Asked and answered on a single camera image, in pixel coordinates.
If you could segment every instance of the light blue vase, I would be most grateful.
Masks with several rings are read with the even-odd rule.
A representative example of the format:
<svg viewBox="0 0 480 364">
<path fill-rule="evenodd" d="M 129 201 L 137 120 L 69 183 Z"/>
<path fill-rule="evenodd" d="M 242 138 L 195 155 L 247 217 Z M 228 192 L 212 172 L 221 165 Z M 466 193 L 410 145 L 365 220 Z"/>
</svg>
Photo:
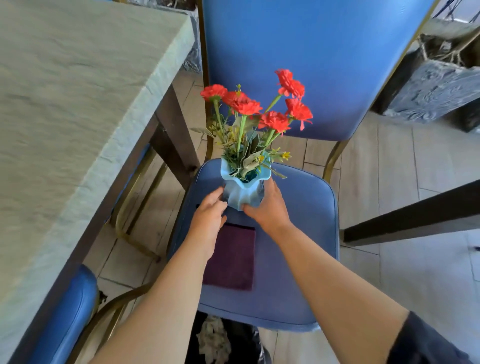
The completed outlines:
<svg viewBox="0 0 480 364">
<path fill-rule="evenodd" d="M 258 207 L 264 197 L 263 180 L 268 180 L 272 171 L 263 167 L 261 172 L 252 181 L 243 183 L 237 177 L 230 176 L 232 168 L 226 160 L 222 158 L 220 174 L 225 180 L 225 191 L 223 197 L 227 200 L 228 206 L 237 211 L 242 211 L 243 204 L 249 204 Z"/>
</svg>

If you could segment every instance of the person's left hand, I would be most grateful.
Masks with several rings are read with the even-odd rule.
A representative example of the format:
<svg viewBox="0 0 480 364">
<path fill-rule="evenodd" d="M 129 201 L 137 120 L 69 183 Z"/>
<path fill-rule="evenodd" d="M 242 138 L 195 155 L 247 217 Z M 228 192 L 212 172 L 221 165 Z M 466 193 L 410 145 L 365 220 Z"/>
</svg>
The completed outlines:
<svg viewBox="0 0 480 364">
<path fill-rule="evenodd" d="M 218 231 L 227 221 L 227 217 L 222 216 L 228 205 L 221 201 L 223 190 L 223 187 L 217 188 L 198 206 L 186 238 L 193 243 L 204 244 L 208 259 L 212 257 L 215 250 Z"/>
</svg>

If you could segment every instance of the bouquet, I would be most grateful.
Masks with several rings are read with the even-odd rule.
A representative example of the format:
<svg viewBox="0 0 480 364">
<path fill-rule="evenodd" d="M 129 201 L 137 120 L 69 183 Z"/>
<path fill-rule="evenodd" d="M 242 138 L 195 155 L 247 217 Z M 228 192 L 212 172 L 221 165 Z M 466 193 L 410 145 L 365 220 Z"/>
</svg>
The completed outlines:
<svg viewBox="0 0 480 364">
<path fill-rule="evenodd" d="M 290 153 L 280 151 L 280 148 L 273 149 L 271 145 L 291 129 L 290 124 L 294 120 L 300 121 L 300 130 L 305 128 L 305 122 L 312 123 L 309 120 L 313 117 L 312 113 L 301 102 L 305 87 L 293 79 L 293 73 L 289 70 L 278 70 L 276 74 L 281 87 L 263 113 L 260 103 L 243 93 L 241 85 L 237 86 L 236 91 L 228 91 L 222 85 L 212 85 L 201 92 L 206 101 L 213 103 L 215 115 L 208 129 L 192 130 L 218 139 L 224 149 L 222 158 L 231 167 L 230 176 L 243 183 L 252 181 L 262 168 L 268 168 L 272 173 L 285 178 L 273 170 L 272 163 L 288 160 Z M 285 114 L 271 111 L 283 96 L 287 97 Z M 226 116 L 220 113 L 222 105 L 228 106 Z"/>
</svg>

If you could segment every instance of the red flower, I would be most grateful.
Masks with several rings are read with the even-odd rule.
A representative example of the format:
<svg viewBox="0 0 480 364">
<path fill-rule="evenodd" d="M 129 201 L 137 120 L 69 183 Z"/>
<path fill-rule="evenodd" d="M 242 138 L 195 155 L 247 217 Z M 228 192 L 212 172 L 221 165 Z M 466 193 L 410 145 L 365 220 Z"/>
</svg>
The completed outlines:
<svg viewBox="0 0 480 364">
<path fill-rule="evenodd" d="M 222 85 L 212 85 L 205 87 L 204 90 L 200 93 L 200 95 L 202 95 L 205 101 L 212 101 L 213 98 L 217 98 L 218 100 L 220 100 L 227 93 L 228 90 Z"/>
<path fill-rule="evenodd" d="M 224 104 L 232 107 L 233 102 L 236 101 L 238 98 L 248 98 L 243 92 L 240 92 L 240 95 L 237 91 L 230 91 L 227 92 L 225 95 L 222 96 L 222 101 Z"/>
<path fill-rule="evenodd" d="M 231 104 L 232 109 L 237 113 L 242 115 L 254 115 L 257 114 L 262 107 L 260 107 L 260 102 L 251 100 L 248 97 L 239 96 Z"/>
<path fill-rule="evenodd" d="M 305 125 L 303 125 L 304 122 L 312 124 L 310 120 L 307 120 L 313 118 L 312 112 L 308 107 L 303 105 L 300 100 L 296 98 L 288 98 L 285 102 L 288 108 L 287 115 L 295 120 L 301 121 L 300 130 L 305 129 Z"/>
<path fill-rule="evenodd" d="M 278 75 L 278 79 L 280 81 L 280 85 L 282 86 L 278 93 L 284 96 L 290 96 L 292 94 L 293 97 L 298 99 L 302 99 L 305 96 L 305 86 L 300 83 L 300 81 L 293 79 L 293 73 L 289 70 L 278 70 L 275 71 Z"/>
<path fill-rule="evenodd" d="M 262 115 L 258 123 L 258 128 L 270 128 L 276 130 L 278 133 L 284 133 L 290 129 L 289 124 L 288 117 L 279 112 L 270 111 L 268 114 Z"/>
</svg>

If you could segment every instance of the folded cloth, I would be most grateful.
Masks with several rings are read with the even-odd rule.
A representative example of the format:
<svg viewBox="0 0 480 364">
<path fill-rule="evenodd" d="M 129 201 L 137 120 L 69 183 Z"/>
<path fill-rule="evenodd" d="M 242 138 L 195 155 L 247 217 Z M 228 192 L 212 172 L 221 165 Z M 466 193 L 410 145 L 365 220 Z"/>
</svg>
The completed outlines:
<svg viewBox="0 0 480 364">
<path fill-rule="evenodd" d="M 255 228 L 225 224 L 207 263 L 204 284 L 251 291 L 255 267 Z"/>
</svg>

